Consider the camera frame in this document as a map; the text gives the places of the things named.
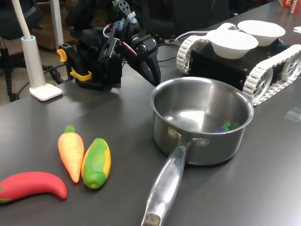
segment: dark gray tabletop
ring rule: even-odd
[[[231,19],[286,22],[289,44],[300,43],[292,28],[301,17],[270,3]],[[159,59],[177,50],[160,47]],[[161,64],[163,81],[181,76],[175,62]],[[188,166],[166,226],[299,226],[301,224],[301,125],[284,119],[301,107],[301,80],[256,107],[241,147],[227,164]],[[153,87],[124,68],[122,88],[110,92],[60,86],[63,98],[41,103],[33,97],[0,107],[0,180],[19,172],[46,171],[67,185],[66,201],[37,195],[0,207],[2,226],[139,226],[146,200],[166,156],[154,145],[150,95]],[[57,141],[73,124],[86,149],[96,137],[111,150],[111,171],[102,189],[74,184]]]

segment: saucepan handle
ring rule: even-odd
[[[179,141],[168,157],[150,191],[141,226],[162,226],[177,194],[190,145]]]

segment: stainless steel saucepan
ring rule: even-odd
[[[142,226],[162,226],[178,191],[185,162],[208,166],[229,160],[254,115],[238,89],[211,79],[183,77],[158,85],[151,95],[153,138],[169,155],[147,200]],[[238,128],[217,132],[224,124]]]

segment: desk lamp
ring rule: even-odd
[[[63,93],[61,89],[45,83],[36,37],[29,33],[19,0],[12,0],[12,2],[24,35],[21,41],[30,82],[30,94],[40,101],[46,101],[61,95]]]

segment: white paper bowl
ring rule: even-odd
[[[238,24],[238,28],[254,36],[259,46],[268,46],[285,34],[285,30],[279,25],[259,20],[242,21]]]
[[[234,30],[214,30],[207,35],[215,53],[226,59],[239,59],[258,46],[252,35]]]

